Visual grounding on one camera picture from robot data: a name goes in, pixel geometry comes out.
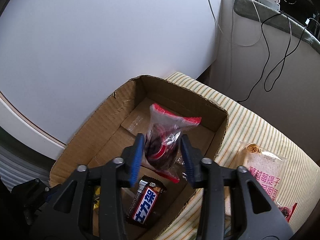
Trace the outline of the Snickers bar brown wrapper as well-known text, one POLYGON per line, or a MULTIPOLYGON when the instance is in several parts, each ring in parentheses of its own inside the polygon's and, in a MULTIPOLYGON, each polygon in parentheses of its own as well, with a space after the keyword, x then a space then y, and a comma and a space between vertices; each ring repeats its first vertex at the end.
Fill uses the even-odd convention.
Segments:
POLYGON ((167 188, 160 180, 146 175, 142 176, 136 195, 127 211, 126 220, 140 227, 152 224, 157 218, 155 210, 159 200, 166 191, 167 188))

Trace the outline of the yellow candy packet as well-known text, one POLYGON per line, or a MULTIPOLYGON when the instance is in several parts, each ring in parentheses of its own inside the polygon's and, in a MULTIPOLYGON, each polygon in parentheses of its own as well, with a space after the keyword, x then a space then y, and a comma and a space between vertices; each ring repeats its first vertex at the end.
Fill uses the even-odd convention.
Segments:
POLYGON ((93 210, 96 210, 99 208, 100 205, 100 192, 101 192, 101 186, 97 186, 95 188, 94 196, 93 196, 93 210))

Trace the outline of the bagged toast bread pink label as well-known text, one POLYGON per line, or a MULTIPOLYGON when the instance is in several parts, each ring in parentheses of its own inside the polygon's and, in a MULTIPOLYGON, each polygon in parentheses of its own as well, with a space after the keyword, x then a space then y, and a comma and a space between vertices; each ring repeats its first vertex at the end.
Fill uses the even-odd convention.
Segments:
POLYGON ((240 141, 237 147, 238 151, 231 167, 244 166, 247 168, 276 206, 282 208, 277 198, 289 162, 288 159, 251 142, 240 141))

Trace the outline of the red dates clear bag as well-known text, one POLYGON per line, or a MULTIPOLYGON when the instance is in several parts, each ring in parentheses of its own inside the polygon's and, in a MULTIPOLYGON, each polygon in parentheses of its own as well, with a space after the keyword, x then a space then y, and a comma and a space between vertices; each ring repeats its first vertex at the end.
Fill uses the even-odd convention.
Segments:
POLYGON ((287 207, 287 206, 283 206, 281 205, 279 202, 276 202, 276 206, 278 207, 278 209, 280 210, 280 212, 283 214, 283 216, 285 217, 285 220, 287 222, 290 221, 296 207, 297 207, 298 203, 294 203, 291 207, 287 207))

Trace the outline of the brown cardboard box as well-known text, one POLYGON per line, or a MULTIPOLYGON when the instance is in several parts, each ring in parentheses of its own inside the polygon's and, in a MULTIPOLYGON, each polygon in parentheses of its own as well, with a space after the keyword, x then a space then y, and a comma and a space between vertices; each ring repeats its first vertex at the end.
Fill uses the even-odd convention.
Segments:
MULTIPOLYGON (((228 113, 213 100, 214 91, 182 74, 167 80, 143 75, 127 81, 109 96, 83 124, 57 159, 50 184, 63 183, 79 165, 89 169, 121 156, 135 142, 143 144, 150 122, 149 108, 157 103, 180 116, 199 117, 188 131, 192 146, 214 158, 225 135, 228 113)), ((126 224, 129 239, 186 239, 195 232, 200 217, 200 190, 186 180, 162 179, 167 191, 160 197, 147 227, 126 224)))

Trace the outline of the striped yellow tablecloth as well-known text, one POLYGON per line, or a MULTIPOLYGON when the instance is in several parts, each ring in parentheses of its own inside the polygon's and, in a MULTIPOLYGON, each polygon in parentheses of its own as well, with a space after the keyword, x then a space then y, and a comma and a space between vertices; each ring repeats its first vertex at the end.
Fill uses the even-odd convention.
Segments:
POLYGON ((243 142, 256 144, 287 159, 277 201, 288 207, 296 204, 289 225, 293 232, 297 232, 319 201, 319 166, 293 141, 259 115, 217 90, 181 72, 169 75, 166 80, 204 96, 228 112, 225 136, 214 159, 218 164, 230 167, 243 142))

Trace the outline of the white wardrobe panel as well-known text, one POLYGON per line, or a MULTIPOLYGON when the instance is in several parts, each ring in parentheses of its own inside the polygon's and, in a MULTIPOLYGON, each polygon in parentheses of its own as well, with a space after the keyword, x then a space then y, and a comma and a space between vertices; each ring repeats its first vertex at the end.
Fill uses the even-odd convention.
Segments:
POLYGON ((127 80, 214 61, 221 0, 10 0, 1 14, 1 128, 56 159, 127 80))

